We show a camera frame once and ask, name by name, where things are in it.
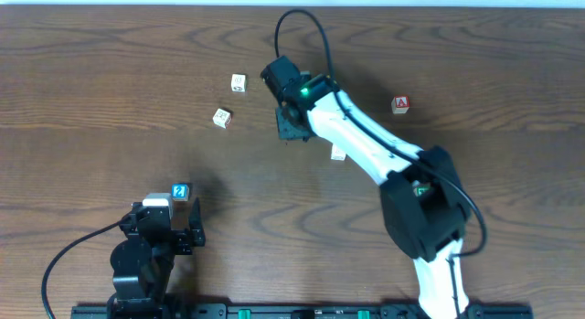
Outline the blue number 2 block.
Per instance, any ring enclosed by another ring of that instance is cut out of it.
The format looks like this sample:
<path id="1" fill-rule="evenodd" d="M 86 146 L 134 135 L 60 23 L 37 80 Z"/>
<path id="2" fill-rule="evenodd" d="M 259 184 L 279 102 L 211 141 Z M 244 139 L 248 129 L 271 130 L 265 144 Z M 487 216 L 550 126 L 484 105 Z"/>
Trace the blue number 2 block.
<path id="1" fill-rule="evenodd" d="M 190 186 L 188 184 L 173 184 L 171 195 L 174 201 L 187 202 L 190 198 Z"/>

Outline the red letter A block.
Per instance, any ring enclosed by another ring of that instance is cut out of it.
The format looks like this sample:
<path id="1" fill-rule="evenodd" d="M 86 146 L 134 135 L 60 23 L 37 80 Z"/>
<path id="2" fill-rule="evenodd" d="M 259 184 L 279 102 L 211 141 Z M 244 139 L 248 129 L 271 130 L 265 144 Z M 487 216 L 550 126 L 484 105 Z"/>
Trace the red letter A block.
<path id="1" fill-rule="evenodd" d="M 410 99 L 406 95 L 395 96 L 391 102 L 391 110 L 394 114 L 404 114 L 410 108 Z"/>

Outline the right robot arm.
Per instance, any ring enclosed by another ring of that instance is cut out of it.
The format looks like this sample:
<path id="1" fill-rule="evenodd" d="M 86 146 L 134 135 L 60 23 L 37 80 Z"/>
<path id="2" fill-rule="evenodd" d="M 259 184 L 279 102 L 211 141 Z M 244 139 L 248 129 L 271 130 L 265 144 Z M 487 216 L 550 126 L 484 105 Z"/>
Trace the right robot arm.
<path id="1" fill-rule="evenodd" d="M 413 260 L 421 310 L 431 318 L 461 315 L 469 305 L 461 274 L 463 237 L 476 206 L 449 154 L 399 139 L 328 76 L 288 68 L 265 69 L 261 78 L 278 102 L 280 138 L 325 139 L 378 185 L 387 233 Z"/>

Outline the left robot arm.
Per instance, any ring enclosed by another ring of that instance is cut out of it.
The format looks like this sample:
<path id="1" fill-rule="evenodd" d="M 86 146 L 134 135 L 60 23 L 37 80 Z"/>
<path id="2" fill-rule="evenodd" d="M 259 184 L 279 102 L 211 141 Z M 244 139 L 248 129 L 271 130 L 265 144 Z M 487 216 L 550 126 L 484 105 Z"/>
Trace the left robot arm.
<path id="1" fill-rule="evenodd" d="M 150 194 L 132 204 L 119 227 L 126 240 L 113 250 L 110 263 L 116 291 L 114 313 L 122 317 L 160 318 L 168 310 L 165 292 L 177 255 L 190 255 L 206 243 L 200 203 L 193 201 L 188 227 L 173 229 L 173 200 L 169 194 Z"/>

